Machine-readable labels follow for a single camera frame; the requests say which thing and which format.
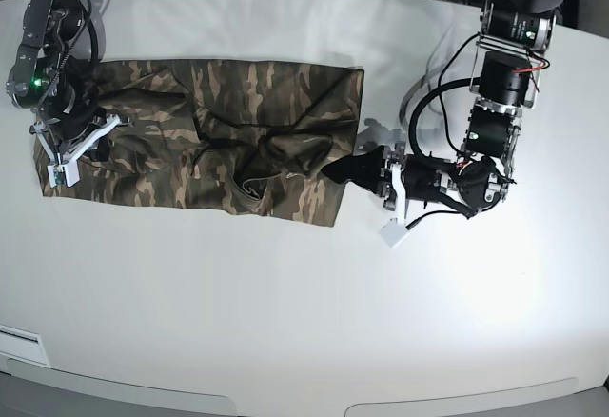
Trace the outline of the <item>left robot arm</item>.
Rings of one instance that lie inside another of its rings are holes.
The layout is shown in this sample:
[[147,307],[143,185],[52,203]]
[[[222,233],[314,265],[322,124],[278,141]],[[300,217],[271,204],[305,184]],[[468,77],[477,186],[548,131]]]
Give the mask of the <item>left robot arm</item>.
[[[505,199],[514,183],[514,153],[524,109],[534,106],[540,72],[546,58],[556,10],[564,0],[485,0],[477,45],[479,72],[450,82],[440,81],[412,110],[406,142],[379,146],[362,155],[342,158],[324,167],[337,184],[354,183],[384,200],[396,213],[390,225],[399,232],[414,228],[406,222],[411,201],[441,205],[442,214],[470,219]],[[475,94],[466,136],[455,161],[422,151],[419,122],[434,100],[454,89]]]

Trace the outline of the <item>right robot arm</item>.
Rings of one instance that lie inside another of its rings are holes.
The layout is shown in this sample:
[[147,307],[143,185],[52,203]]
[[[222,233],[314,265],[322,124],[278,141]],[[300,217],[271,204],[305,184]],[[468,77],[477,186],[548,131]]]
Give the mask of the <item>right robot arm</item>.
[[92,74],[100,62],[91,0],[30,0],[23,37],[6,91],[19,109],[31,110],[30,127],[49,158],[52,186],[73,186],[78,161],[108,159],[108,134],[123,125],[98,103]]

